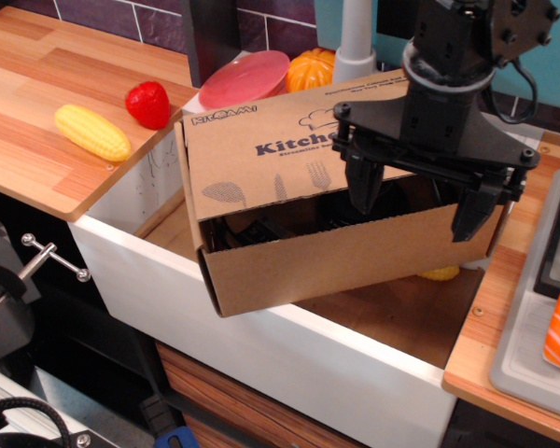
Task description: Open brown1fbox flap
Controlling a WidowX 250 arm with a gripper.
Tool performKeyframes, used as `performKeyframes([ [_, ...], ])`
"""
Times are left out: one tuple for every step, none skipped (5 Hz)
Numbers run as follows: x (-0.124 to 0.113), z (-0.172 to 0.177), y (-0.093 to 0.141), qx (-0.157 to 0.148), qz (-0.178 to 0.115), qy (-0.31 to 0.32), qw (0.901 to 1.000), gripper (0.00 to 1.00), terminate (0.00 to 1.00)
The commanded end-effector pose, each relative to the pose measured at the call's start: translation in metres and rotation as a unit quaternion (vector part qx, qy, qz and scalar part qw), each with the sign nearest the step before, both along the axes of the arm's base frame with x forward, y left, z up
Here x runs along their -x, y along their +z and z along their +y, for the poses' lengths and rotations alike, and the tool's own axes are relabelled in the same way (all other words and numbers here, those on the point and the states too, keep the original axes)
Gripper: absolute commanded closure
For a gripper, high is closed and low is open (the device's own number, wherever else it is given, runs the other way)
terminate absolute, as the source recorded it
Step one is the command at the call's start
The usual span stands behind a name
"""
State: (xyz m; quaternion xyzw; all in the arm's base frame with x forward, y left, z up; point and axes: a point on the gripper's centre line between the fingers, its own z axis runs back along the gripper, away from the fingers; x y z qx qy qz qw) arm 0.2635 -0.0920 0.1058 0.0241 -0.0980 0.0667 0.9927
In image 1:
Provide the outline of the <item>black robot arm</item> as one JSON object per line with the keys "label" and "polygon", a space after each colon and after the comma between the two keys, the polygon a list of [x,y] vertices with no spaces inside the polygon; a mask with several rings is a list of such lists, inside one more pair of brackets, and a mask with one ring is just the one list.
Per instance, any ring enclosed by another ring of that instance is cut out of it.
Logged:
{"label": "black robot arm", "polygon": [[371,212],[388,166],[460,187],[457,242],[471,239],[498,205],[518,201],[539,155],[490,124],[478,104],[495,106],[498,69],[531,78],[520,58],[550,43],[559,18],[549,1],[421,2],[402,54],[406,94],[333,110],[333,147],[356,210]]}

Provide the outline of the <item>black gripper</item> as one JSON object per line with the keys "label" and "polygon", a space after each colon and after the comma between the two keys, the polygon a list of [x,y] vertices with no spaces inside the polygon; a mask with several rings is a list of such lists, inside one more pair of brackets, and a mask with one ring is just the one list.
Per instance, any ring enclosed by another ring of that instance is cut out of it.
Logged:
{"label": "black gripper", "polygon": [[356,210],[371,213],[386,166],[455,185],[478,185],[465,187],[458,201],[454,243],[471,240],[498,205],[518,202],[539,154],[491,124],[476,96],[475,90],[434,92],[413,83],[400,98],[336,104],[332,148],[345,162]]}

